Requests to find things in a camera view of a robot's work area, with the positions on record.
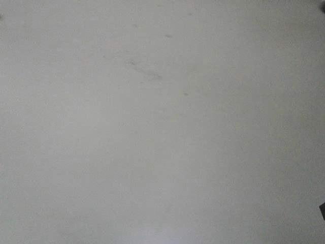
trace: gray surface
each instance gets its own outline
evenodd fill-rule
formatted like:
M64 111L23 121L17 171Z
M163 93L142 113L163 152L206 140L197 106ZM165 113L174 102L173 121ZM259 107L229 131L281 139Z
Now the gray surface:
M0 243L323 243L318 1L0 1Z

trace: wall surface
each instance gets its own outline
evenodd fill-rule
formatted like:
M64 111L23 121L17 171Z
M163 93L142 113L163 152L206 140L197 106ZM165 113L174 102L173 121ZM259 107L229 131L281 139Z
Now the wall surface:
M0 0L0 243L324 243L318 4Z

